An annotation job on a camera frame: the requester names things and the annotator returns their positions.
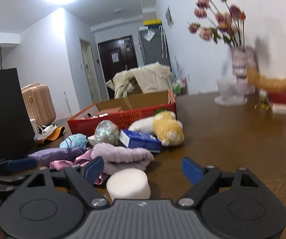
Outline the purple cushion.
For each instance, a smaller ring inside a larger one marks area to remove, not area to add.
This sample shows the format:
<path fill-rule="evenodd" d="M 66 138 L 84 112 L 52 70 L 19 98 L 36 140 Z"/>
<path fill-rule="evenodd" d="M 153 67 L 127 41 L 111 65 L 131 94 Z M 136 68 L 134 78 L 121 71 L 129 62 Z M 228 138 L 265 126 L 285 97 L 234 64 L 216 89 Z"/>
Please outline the purple cushion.
<path fill-rule="evenodd" d="M 50 162 L 57 160 L 74 161 L 80 155 L 86 153 L 88 148 L 48 148 L 28 155 L 28 158 L 36 160 L 39 165 L 49 167 Z"/>

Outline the pink satin bow scrunchie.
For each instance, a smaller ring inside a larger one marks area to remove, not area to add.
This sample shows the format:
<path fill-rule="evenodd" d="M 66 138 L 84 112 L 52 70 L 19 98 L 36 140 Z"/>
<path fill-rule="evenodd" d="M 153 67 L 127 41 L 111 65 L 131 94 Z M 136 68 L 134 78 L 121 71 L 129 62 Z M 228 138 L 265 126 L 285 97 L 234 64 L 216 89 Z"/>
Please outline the pink satin bow scrunchie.
<path fill-rule="evenodd" d="M 56 170 L 62 170 L 62 169 L 65 169 L 65 168 L 71 167 L 71 166 L 83 167 L 86 164 L 88 164 L 91 160 L 94 159 L 94 157 L 91 156 L 92 152 L 93 152 L 93 149 L 87 150 L 84 154 L 77 157 L 74 160 L 74 162 L 67 161 L 67 160 L 52 161 L 52 162 L 50 162 L 49 167 L 54 168 Z M 95 184 L 102 185 L 108 178 L 109 178 L 109 175 L 107 175 L 106 173 L 102 173 L 99 176 L 99 178 L 95 181 Z"/>

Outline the light blue plush toy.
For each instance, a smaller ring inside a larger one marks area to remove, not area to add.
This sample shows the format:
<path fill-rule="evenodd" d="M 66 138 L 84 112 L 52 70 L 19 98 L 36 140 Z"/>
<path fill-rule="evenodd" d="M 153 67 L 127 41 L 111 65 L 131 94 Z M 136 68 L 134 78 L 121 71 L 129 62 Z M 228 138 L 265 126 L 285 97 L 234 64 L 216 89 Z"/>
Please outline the light blue plush toy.
<path fill-rule="evenodd" d="M 59 144 L 59 148 L 86 148 L 87 137 L 83 134 L 73 134 L 68 136 L 64 141 Z"/>

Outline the white foam cylinder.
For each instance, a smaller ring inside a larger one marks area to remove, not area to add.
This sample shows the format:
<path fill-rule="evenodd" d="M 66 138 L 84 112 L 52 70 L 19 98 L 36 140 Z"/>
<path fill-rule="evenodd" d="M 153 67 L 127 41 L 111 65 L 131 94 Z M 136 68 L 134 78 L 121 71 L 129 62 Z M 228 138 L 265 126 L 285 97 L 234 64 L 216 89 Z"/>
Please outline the white foam cylinder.
<path fill-rule="evenodd" d="M 111 199 L 145 200 L 151 196 L 146 173 L 140 169 L 128 168 L 113 174 L 106 183 Z"/>

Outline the lilac fluffy towel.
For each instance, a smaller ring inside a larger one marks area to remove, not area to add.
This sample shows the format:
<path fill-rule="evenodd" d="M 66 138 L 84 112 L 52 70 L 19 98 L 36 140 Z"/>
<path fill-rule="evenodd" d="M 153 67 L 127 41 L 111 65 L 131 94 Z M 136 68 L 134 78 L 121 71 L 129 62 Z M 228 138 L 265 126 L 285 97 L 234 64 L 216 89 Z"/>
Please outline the lilac fluffy towel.
<path fill-rule="evenodd" d="M 126 148 L 101 143 L 94 146 L 91 157 L 101 157 L 104 161 L 103 172 L 113 175 L 116 172 L 136 168 L 145 171 L 147 166 L 154 161 L 153 154 L 144 148 Z"/>

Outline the white triangular sponge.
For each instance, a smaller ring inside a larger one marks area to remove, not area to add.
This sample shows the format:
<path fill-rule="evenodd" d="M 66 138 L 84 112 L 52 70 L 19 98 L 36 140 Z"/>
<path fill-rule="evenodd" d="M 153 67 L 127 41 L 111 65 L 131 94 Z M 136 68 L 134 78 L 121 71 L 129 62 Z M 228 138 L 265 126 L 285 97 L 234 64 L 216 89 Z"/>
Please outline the white triangular sponge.
<path fill-rule="evenodd" d="M 89 143 L 92 147 L 94 147 L 94 146 L 97 144 L 97 142 L 96 142 L 96 140 L 95 140 L 95 135 L 92 135 L 92 136 L 87 137 L 87 140 L 88 140 L 88 143 Z"/>

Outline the iridescent ball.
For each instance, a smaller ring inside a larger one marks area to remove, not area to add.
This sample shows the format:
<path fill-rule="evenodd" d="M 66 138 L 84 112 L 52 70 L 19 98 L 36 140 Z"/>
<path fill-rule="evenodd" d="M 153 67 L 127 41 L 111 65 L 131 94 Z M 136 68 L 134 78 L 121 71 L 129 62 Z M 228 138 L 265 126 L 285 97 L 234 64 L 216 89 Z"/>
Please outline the iridescent ball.
<path fill-rule="evenodd" d="M 97 143 L 108 143 L 117 145 L 120 131 L 118 127 L 110 120 L 101 121 L 94 133 L 94 139 Z"/>

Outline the yellow white plush toy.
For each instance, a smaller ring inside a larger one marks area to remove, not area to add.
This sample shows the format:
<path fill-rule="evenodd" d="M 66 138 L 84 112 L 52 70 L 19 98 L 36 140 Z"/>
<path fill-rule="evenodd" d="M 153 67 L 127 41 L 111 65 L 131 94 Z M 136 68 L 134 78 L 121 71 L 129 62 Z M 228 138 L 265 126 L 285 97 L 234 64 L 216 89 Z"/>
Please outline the yellow white plush toy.
<path fill-rule="evenodd" d="M 136 120 L 129 131 L 155 135 L 163 146 L 178 146 L 184 141 L 183 125 L 172 111 L 162 111 L 155 116 Z"/>

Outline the black paper bag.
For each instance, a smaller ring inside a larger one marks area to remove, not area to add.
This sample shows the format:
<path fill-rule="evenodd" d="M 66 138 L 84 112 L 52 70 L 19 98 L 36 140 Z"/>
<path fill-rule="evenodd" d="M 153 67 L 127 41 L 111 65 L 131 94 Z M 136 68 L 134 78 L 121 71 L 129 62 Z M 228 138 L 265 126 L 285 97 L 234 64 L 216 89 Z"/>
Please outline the black paper bag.
<path fill-rule="evenodd" d="M 0 67 L 0 160 L 26 157 L 34 131 L 24 104 L 17 70 Z"/>

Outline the white cloth and charger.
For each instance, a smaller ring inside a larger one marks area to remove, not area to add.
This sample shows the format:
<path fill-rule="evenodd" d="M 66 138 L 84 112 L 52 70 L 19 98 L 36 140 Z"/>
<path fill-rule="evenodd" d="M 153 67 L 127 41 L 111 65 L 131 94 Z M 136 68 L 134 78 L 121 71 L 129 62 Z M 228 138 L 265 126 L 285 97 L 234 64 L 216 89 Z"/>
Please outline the white cloth and charger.
<path fill-rule="evenodd" d="M 58 128 L 57 125 L 40 126 L 35 119 L 30 119 L 31 126 L 35 132 L 34 140 L 40 141 L 46 139 L 48 136 L 52 135 L 53 132 Z"/>

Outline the orange black pouch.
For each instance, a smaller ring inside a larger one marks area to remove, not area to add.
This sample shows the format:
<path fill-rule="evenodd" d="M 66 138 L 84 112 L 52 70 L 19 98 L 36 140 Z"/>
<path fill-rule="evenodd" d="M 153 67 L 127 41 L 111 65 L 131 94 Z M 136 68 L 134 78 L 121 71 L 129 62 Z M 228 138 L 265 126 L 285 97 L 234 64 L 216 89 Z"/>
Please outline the orange black pouch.
<path fill-rule="evenodd" d="M 48 145 L 51 142 L 57 140 L 58 138 L 62 137 L 65 134 L 65 128 L 64 127 L 57 127 L 52 134 L 48 135 L 44 139 L 37 139 L 35 143 L 37 145 Z"/>

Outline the pink suitcase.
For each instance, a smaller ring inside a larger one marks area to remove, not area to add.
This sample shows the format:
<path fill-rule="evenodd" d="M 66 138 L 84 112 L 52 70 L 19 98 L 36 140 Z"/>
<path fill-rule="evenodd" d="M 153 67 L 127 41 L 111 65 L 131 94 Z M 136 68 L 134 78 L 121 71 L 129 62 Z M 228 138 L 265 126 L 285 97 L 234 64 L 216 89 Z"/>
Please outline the pink suitcase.
<path fill-rule="evenodd" d="M 23 100 L 30 119 L 40 126 L 48 126 L 56 119 L 56 112 L 46 85 L 30 84 L 21 88 Z"/>

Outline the blue tissue pack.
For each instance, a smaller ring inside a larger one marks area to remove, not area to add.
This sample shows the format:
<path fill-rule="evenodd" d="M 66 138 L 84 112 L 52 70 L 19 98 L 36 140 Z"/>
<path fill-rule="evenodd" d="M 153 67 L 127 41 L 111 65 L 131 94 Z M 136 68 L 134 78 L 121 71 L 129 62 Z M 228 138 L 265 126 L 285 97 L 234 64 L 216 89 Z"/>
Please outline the blue tissue pack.
<path fill-rule="evenodd" d="M 120 131 L 120 142 L 127 148 L 144 148 L 151 153 L 160 153 L 162 143 L 149 133 L 133 132 L 126 129 Z"/>

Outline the white red flat box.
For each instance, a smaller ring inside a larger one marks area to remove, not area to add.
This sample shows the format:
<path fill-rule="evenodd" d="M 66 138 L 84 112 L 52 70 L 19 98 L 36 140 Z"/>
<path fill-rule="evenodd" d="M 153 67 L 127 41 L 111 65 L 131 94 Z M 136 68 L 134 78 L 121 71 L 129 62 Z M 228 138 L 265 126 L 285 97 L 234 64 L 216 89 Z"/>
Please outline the white red flat box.
<path fill-rule="evenodd" d="M 271 111 L 273 114 L 286 115 L 286 104 L 272 104 Z"/>

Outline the clear plastic cup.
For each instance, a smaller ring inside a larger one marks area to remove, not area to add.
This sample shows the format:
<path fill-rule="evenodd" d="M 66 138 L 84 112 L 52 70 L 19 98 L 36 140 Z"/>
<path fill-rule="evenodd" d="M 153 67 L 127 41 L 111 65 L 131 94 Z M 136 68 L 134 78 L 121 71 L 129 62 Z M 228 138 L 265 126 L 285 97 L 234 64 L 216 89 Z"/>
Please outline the clear plastic cup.
<path fill-rule="evenodd" d="M 246 83 L 243 79 L 220 79 L 217 81 L 219 96 L 214 102 L 221 106 L 241 106 L 247 103 Z"/>

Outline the red cardboard box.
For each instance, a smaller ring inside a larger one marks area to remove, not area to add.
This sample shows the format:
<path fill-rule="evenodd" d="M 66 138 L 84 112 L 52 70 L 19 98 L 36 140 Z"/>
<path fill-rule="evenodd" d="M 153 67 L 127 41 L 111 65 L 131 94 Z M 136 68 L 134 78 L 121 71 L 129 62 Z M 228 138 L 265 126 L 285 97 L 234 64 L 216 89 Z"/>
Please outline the red cardboard box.
<path fill-rule="evenodd" d="M 72 134 L 91 136 L 103 120 L 112 121 L 119 129 L 127 129 L 133 122 L 162 110 L 176 112 L 174 94 L 170 90 L 93 103 L 69 118 L 68 125 Z"/>

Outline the red small box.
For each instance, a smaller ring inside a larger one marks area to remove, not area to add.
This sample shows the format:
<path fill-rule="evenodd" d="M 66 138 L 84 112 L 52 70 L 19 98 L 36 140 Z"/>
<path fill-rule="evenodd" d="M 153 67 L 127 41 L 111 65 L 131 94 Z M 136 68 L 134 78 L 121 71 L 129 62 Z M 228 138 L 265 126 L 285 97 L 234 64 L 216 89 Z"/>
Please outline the red small box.
<path fill-rule="evenodd" d="M 269 101 L 274 104 L 286 104 L 286 91 L 280 93 L 270 93 Z"/>

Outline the beige coat on chair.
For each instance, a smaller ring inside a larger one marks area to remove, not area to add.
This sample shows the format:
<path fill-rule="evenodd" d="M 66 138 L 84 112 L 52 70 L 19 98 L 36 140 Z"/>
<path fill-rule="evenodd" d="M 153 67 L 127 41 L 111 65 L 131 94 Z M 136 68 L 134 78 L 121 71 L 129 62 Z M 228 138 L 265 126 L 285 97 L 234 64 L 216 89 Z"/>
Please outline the beige coat on chair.
<path fill-rule="evenodd" d="M 153 93 L 170 90 L 173 92 L 174 74 L 170 67 L 155 62 L 138 68 L 124 70 L 106 82 L 114 91 L 114 98 L 124 98 L 138 93 Z"/>

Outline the pink ceramic vase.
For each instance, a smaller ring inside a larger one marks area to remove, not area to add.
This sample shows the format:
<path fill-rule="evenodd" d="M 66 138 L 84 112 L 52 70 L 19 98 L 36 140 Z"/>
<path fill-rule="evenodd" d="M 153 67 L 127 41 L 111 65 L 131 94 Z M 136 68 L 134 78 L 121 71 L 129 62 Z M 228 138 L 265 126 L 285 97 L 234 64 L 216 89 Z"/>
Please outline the pink ceramic vase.
<path fill-rule="evenodd" d="M 256 93 L 254 85 L 249 83 L 247 78 L 247 70 L 257 67 L 257 60 L 255 58 L 255 52 L 252 47 L 231 47 L 232 57 L 232 72 L 236 76 L 237 84 L 245 85 L 245 95 L 251 96 Z"/>

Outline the dark entrance door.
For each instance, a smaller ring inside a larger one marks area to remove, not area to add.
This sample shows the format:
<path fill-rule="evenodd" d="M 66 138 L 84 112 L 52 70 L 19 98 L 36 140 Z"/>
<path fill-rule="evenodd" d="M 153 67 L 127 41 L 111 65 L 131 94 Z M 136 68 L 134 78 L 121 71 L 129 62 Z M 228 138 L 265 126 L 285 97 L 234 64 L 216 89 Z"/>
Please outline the dark entrance door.
<path fill-rule="evenodd" d="M 105 82 L 119 72 L 138 67 L 132 36 L 98 44 Z"/>

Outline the grey cabinet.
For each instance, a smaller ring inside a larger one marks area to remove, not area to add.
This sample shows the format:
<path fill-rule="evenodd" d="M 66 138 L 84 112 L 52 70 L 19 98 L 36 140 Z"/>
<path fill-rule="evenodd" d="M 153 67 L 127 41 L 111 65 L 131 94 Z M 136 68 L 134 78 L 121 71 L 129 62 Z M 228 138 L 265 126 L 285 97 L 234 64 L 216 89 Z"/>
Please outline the grey cabinet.
<path fill-rule="evenodd" d="M 170 66 L 167 39 L 162 24 L 142 26 L 138 36 L 145 65 L 159 62 Z"/>

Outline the dried pink flower bouquet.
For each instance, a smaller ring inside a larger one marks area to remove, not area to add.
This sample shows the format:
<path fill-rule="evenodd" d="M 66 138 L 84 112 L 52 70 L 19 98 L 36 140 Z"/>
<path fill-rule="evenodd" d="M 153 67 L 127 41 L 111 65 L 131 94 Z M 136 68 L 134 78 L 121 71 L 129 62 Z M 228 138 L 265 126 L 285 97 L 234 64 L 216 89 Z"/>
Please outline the dried pink flower bouquet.
<path fill-rule="evenodd" d="M 199 35 L 206 42 L 217 44 L 221 40 L 231 48 L 243 48 L 246 14 L 234 4 L 228 5 L 227 1 L 197 0 L 194 16 L 199 20 L 207 20 L 210 25 L 189 23 L 188 32 Z"/>

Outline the yellow box on cabinet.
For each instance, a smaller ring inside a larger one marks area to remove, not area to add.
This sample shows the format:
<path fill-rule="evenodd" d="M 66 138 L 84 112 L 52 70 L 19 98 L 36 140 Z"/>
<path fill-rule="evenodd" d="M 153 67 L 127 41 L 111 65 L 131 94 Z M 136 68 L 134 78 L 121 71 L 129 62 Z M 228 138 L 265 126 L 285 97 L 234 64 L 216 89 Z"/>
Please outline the yellow box on cabinet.
<path fill-rule="evenodd" d="M 162 24 L 162 21 L 160 19 L 151 19 L 143 21 L 144 26 L 158 25 L 158 24 Z"/>

